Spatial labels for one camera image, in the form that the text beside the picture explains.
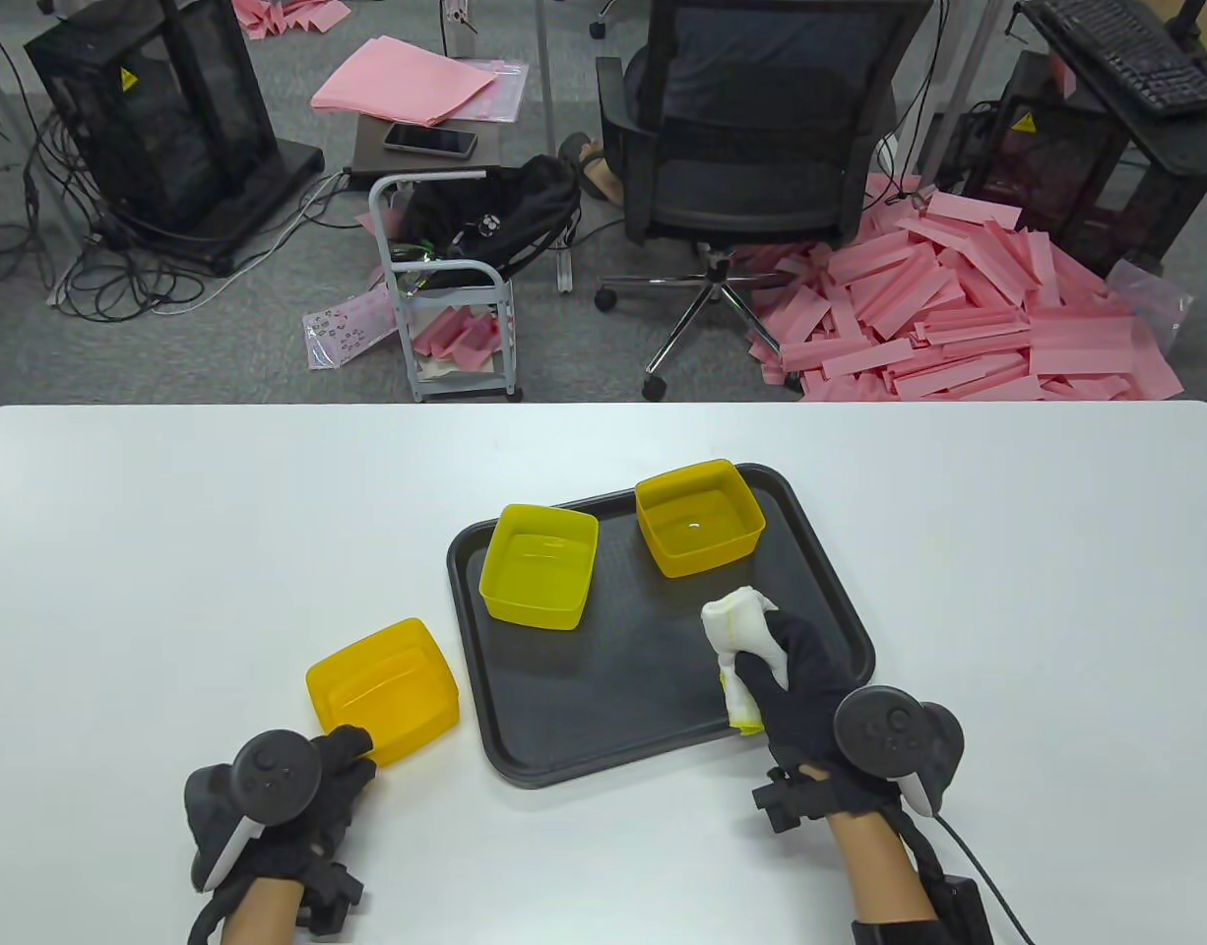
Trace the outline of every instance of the floor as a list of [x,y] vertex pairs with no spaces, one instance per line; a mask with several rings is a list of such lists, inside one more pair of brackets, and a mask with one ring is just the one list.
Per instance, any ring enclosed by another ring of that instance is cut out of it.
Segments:
[[[436,0],[356,0],[344,23],[328,35],[270,37],[251,45],[272,121],[281,136],[323,148],[328,167],[343,167],[352,145],[352,118],[316,115],[308,98],[366,37],[396,35],[436,49]],[[982,0],[972,0],[981,8]],[[591,59],[628,57],[643,41],[647,4],[622,0],[610,19],[607,40],[591,40],[589,0],[548,5],[553,48],[554,112],[558,135],[597,130]],[[537,62],[532,0],[473,4],[480,29],[478,53]],[[22,41],[45,22],[29,0],[0,0],[1,36],[23,69],[28,92],[37,92]],[[1022,47],[996,35],[979,71],[974,99],[993,98]],[[917,86],[932,49],[932,24],[921,33],[896,88]],[[0,57],[0,76],[11,72]],[[36,112],[46,111],[31,94]],[[506,163],[540,152],[542,103],[531,77],[521,121],[505,129]],[[0,165],[5,163],[0,144]],[[584,228],[612,220],[616,211],[587,200]],[[363,199],[343,197],[330,217],[343,221]],[[0,173],[0,221],[22,220],[19,180]],[[145,316],[122,325],[95,325],[56,314],[36,268],[27,266],[0,286],[0,404],[6,403],[280,403],[409,401],[401,351],[389,340],[338,371],[308,371],[302,315],[363,290],[377,264],[375,247],[361,231],[307,227],[266,266],[234,284],[209,305],[175,317]],[[693,266],[689,249],[671,243],[636,247],[620,228],[608,229],[573,253],[576,292],[559,296],[554,264],[537,261],[518,279],[520,384],[531,401],[639,399],[643,363],[670,332],[684,302],[680,297],[623,297],[608,315],[591,307],[591,280],[604,272],[671,275]],[[1167,274],[1197,297],[1171,361],[1188,396],[1207,401],[1207,202],[1166,259]],[[745,355],[741,332],[729,311],[711,311],[663,372],[670,399],[793,399],[762,383]]]

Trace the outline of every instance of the black tray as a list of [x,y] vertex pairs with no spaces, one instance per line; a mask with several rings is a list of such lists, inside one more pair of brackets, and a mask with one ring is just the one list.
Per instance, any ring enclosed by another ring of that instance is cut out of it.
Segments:
[[657,568],[634,490],[566,503],[600,521],[590,599],[573,631],[491,620],[478,582],[495,520],[459,532],[447,567],[482,742],[500,775],[544,788],[727,734],[717,654],[699,612],[742,584],[807,617],[869,681],[874,646],[788,480],[769,467],[739,469],[766,519],[756,553],[680,579]]

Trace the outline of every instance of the black glove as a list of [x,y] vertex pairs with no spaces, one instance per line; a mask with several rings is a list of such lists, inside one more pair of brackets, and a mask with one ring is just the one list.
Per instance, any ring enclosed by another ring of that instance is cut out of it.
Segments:
[[[333,863],[333,856],[352,819],[355,801],[375,777],[374,762],[363,757],[372,751],[372,737],[363,729],[342,725],[311,743],[321,769],[315,799],[295,819],[266,828],[261,838],[249,841],[193,923],[188,945],[204,945],[217,923],[240,905],[255,879],[293,879],[305,886],[302,909],[308,917],[297,924],[314,935],[342,931],[349,908],[363,896],[363,885]],[[188,810],[188,827],[203,850],[227,841],[211,835],[212,822],[193,810]]]
[[827,652],[810,622],[781,611],[766,612],[765,620],[788,654],[788,688],[779,686],[770,666],[753,653],[735,655],[734,671],[762,711],[775,760],[788,774],[805,762],[826,771],[841,809],[852,815],[899,804],[894,783],[852,768],[839,751],[835,711],[859,688],[847,667]]

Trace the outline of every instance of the white cloth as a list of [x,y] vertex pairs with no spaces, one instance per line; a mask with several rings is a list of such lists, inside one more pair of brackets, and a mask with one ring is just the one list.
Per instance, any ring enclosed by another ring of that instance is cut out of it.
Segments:
[[770,635],[765,623],[766,611],[777,611],[777,607],[759,590],[741,587],[719,601],[710,601],[699,612],[707,642],[717,649],[727,718],[730,728],[744,734],[760,733],[762,711],[744,681],[734,672],[734,654],[740,649],[756,653],[770,666],[779,686],[788,688],[788,654]]

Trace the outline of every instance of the sandal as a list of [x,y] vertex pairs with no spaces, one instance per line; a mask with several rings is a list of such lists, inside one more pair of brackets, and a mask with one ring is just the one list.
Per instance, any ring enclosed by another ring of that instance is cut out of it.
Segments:
[[604,148],[601,147],[599,152],[591,153],[585,161],[582,161],[582,148],[590,144],[590,135],[587,135],[584,130],[576,130],[572,135],[564,139],[564,144],[559,146],[559,161],[567,163],[577,173],[577,183],[581,188],[585,191],[587,194],[594,197],[595,200],[607,200],[607,194],[599,188],[599,185],[594,180],[585,176],[585,170],[593,163],[604,161]]

